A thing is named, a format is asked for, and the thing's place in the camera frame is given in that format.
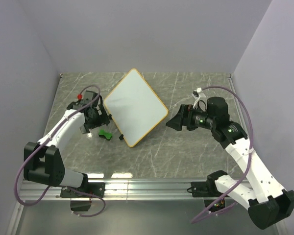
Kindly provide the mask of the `green whiteboard eraser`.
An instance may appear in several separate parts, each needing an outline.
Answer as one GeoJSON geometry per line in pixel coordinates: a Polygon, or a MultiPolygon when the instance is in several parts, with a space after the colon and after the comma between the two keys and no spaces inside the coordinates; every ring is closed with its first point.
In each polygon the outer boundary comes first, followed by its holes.
{"type": "Polygon", "coordinates": [[[104,130],[100,130],[98,132],[98,136],[100,138],[103,138],[103,139],[107,140],[107,141],[110,141],[112,139],[112,137],[113,137],[113,135],[111,133],[108,133],[108,132],[106,132],[104,130]]]}

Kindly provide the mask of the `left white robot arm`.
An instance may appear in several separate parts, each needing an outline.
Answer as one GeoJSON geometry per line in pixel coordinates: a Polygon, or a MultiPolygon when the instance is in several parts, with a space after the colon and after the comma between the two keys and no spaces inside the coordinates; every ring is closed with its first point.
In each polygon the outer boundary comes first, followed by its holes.
{"type": "Polygon", "coordinates": [[[58,123],[43,138],[25,146],[24,179],[51,187],[70,187],[78,197],[87,195],[88,176],[66,169],[61,153],[78,130],[87,134],[109,123],[100,94],[93,91],[79,94],[78,100],[68,105],[58,123]]]}

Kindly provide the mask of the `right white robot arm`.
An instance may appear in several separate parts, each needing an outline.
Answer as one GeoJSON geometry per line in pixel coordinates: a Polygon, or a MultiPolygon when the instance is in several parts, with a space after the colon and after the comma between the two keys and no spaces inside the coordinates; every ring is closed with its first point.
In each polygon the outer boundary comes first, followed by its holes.
{"type": "Polygon", "coordinates": [[[286,190],[269,172],[256,151],[250,148],[247,133],[238,123],[230,120],[224,98],[209,98],[205,110],[197,104],[183,104],[166,126],[176,131],[181,131],[183,127],[189,131],[197,128],[210,130],[213,138],[246,174],[249,188],[223,170],[209,174],[206,182],[191,182],[187,191],[193,197],[219,198],[218,202],[205,203],[208,211],[225,211],[225,197],[229,196],[247,210],[251,221],[261,230],[291,215],[294,191],[286,190]]]}

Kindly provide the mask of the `yellow framed whiteboard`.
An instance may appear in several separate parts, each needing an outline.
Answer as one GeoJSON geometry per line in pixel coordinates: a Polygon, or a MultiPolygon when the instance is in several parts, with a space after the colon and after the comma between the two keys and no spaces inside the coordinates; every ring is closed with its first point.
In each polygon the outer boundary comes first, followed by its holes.
{"type": "Polygon", "coordinates": [[[135,68],[121,79],[103,104],[129,147],[140,142],[169,112],[135,68]]]}

